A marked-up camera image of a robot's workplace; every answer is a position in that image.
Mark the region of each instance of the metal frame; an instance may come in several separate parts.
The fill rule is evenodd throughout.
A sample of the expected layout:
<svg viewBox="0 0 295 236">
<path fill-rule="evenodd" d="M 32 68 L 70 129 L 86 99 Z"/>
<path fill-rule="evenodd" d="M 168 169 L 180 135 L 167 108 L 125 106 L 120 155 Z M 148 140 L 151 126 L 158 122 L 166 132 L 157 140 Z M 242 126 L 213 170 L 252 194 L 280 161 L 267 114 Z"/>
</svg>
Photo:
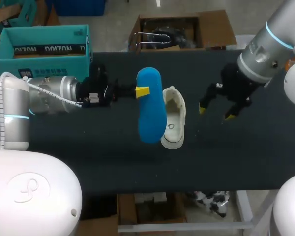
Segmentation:
<svg viewBox="0 0 295 236">
<path fill-rule="evenodd" d="M 269 224 L 272 205 L 277 192 L 277 190 L 270 190 L 256 214 L 253 215 L 247 192 L 236 191 L 240 222 L 121 225 L 118 226 L 118 233 L 243 229 L 243 236 L 259 236 L 262 235 Z"/>
</svg>

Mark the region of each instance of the robotic arm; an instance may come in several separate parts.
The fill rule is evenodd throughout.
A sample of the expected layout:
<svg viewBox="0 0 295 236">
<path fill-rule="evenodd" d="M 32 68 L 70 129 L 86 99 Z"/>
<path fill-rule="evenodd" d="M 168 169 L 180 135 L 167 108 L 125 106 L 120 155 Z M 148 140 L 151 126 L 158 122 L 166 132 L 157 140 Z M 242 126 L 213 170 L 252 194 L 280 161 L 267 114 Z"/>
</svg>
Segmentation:
<svg viewBox="0 0 295 236">
<path fill-rule="evenodd" d="M 295 54 L 295 0 L 285 0 L 243 50 L 237 63 L 227 64 L 221 71 L 222 83 L 211 84 L 200 99 L 200 114 L 217 95 L 235 104 L 225 113 L 226 120 L 239 115 L 251 104 L 251 94 L 266 86 L 273 76 Z M 295 64 L 284 80 L 287 97 L 295 104 Z"/>
</svg>

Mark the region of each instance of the blue bin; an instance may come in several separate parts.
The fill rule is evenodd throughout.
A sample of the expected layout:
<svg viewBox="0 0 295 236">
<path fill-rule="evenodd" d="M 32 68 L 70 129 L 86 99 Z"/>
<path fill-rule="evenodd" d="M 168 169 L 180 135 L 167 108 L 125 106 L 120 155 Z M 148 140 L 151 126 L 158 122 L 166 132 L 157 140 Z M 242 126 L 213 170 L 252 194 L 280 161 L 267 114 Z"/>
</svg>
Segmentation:
<svg viewBox="0 0 295 236">
<path fill-rule="evenodd" d="M 106 0 L 49 0 L 59 16 L 102 16 Z"/>
</svg>

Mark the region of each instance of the white cable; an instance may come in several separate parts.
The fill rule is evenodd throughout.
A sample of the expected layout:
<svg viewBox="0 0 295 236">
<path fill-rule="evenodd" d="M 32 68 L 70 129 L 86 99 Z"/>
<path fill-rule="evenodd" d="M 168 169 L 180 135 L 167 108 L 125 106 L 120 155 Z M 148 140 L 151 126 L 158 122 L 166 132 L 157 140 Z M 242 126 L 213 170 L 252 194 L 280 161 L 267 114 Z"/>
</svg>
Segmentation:
<svg viewBox="0 0 295 236">
<path fill-rule="evenodd" d="M 4 149 L 5 147 L 5 118 L 4 118 L 4 97 L 3 97 L 3 83 L 4 79 L 9 76 L 9 77 L 14 77 L 9 72 L 4 72 L 0 76 L 0 149 Z"/>
<path fill-rule="evenodd" d="M 61 102 L 65 102 L 65 103 L 71 104 L 71 105 L 76 106 L 76 107 L 82 107 L 82 106 L 81 106 L 79 103 L 77 103 L 77 102 L 70 101 L 70 100 L 65 99 L 65 98 L 63 98 L 63 97 L 61 97 L 61 96 L 58 96 L 58 95 L 56 95 L 56 94 L 54 94 L 54 93 L 52 93 L 52 92 L 49 92 L 48 90 L 45 90 L 45 89 L 43 89 L 43 88 L 41 88 L 41 87 L 39 87 L 39 86 L 36 86 L 36 85 L 30 84 L 30 80 L 31 80 L 31 79 L 32 79 L 32 78 L 28 78 L 27 76 L 24 76 L 24 77 L 23 77 L 23 80 L 26 81 L 27 84 L 28 84 L 30 87 L 32 87 L 33 89 L 36 89 L 36 90 L 38 90 L 38 91 L 40 91 L 40 92 L 43 92 L 43 93 L 45 93 L 45 94 L 47 94 L 47 95 L 49 95 L 49 96 L 51 96 L 51 97 L 54 97 L 54 98 L 60 100 Z"/>
</svg>

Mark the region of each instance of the black label on box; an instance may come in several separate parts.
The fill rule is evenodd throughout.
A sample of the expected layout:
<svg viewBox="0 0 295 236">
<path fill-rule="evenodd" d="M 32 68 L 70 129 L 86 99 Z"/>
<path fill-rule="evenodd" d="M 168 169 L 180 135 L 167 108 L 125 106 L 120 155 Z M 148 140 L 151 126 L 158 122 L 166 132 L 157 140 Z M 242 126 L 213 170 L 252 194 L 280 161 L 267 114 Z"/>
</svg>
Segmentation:
<svg viewBox="0 0 295 236">
<path fill-rule="evenodd" d="M 48 44 L 14 46 L 14 55 L 66 55 L 85 54 L 86 44 Z"/>
<path fill-rule="evenodd" d="M 18 69 L 21 78 L 23 78 L 24 76 L 27 76 L 29 78 L 33 78 L 33 73 L 31 71 L 31 69 L 26 68 L 26 69 Z"/>
</svg>

